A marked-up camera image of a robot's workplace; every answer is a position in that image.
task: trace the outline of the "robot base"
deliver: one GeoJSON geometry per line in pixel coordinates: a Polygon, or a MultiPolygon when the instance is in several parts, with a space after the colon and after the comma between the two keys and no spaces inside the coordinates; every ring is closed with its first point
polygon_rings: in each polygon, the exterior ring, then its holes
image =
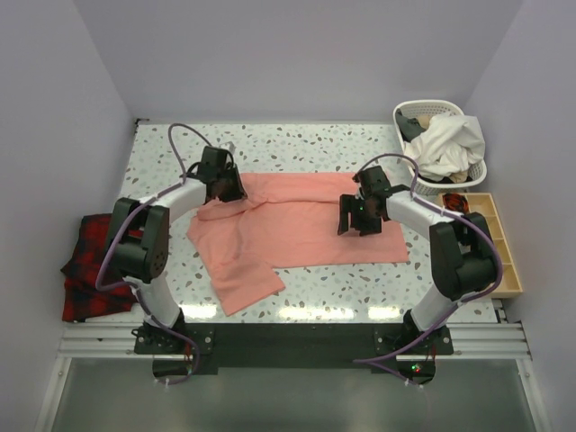
{"type": "MultiPolygon", "coordinates": [[[[382,356],[397,348],[403,324],[184,324],[181,329],[200,348],[197,374],[217,374],[221,367],[356,369],[364,364],[355,358],[382,356]]],[[[145,339],[141,330],[134,353],[140,355],[178,355],[182,344],[170,345],[145,339]]],[[[448,328],[415,346],[406,355],[449,356],[454,353],[448,328]]],[[[434,376],[432,357],[424,361],[398,361],[393,358],[383,365],[400,370],[408,378],[431,380],[434,376]]],[[[183,360],[155,360],[154,375],[185,374],[183,360]]]]}

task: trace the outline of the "glass panel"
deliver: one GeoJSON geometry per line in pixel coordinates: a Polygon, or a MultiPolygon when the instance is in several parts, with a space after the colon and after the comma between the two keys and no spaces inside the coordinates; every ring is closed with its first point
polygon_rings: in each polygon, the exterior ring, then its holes
{"type": "Polygon", "coordinates": [[[55,431],[533,431],[514,361],[444,361],[424,392],[368,370],[222,369],[167,391],[149,360],[75,360],[55,431]]]}

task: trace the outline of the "red plaid shirt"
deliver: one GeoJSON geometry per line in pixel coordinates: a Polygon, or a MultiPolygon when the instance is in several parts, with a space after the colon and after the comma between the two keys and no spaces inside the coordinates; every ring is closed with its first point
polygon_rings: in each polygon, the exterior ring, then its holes
{"type": "MultiPolygon", "coordinates": [[[[66,297],[62,312],[64,321],[81,321],[129,311],[136,302],[128,286],[109,292],[98,292],[95,288],[96,277],[104,260],[104,242],[110,218],[110,214],[95,214],[82,218],[74,253],[60,270],[66,276],[66,297]]],[[[108,269],[103,284],[121,280],[120,273],[108,269]]]]}

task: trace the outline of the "white wall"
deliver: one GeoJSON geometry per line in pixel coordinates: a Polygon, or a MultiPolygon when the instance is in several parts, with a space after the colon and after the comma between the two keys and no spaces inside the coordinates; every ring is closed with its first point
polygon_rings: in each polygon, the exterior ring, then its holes
{"type": "Polygon", "coordinates": [[[521,0],[75,0],[131,111],[169,120],[392,119],[464,104],[521,0]]]}
{"type": "Polygon", "coordinates": [[[576,3],[526,0],[465,107],[526,293],[521,318],[557,431],[576,429],[576,3]]]}
{"type": "Polygon", "coordinates": [[[30,431],[62,325],[60,267],[109,211],[131,116],[71,0],[0,4],[0,430],[30,431]]]}

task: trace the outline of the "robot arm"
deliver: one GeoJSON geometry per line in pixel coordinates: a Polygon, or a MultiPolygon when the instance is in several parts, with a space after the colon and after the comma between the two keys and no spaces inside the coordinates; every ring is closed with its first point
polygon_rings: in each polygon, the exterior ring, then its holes
{"type": "MultiPolygon", "coordinates": [[[[404,315],[400,344],[406,344],[438,323],[470,293],[481,292],[496,280],[497,264],[492,249],[475,230],[458,220],[446,217],[432,203],[422,205],[404,186],[391,186],[380,166],[360,171],[356,195],[340,198],[338,233],[351,226],[360,235],[381,232],[382,220],[397,221],[415,230],[430,242],[433,285],[424,298],[404,315]]],[[[490,237],[485,218],[479,213],[462,215],[490,237]]]]}
{"type": "MultiPolygon", "coordinates": [[[[122,233],[111,265],[121,271],[125,281],[138,285],[139,295],[150,314],[167,328],[184,322],[180,308],[168,289],[164,272],[168,260],[170,224],[212,199],[219,198],[226,203],[245,197],[231,153],[224,148],[206,147],[202,160],[188,169],[186,181],[159,196],[153,205],[142,209],[122,233]]],[[[155,195],[139,200],[121,198],[116,202],[106,238],[107,247],[112,244],[128,216],[155,198],[155,195]]],[[[151,317],[147,317],[146,322],[157,327],[151,317]]]]}

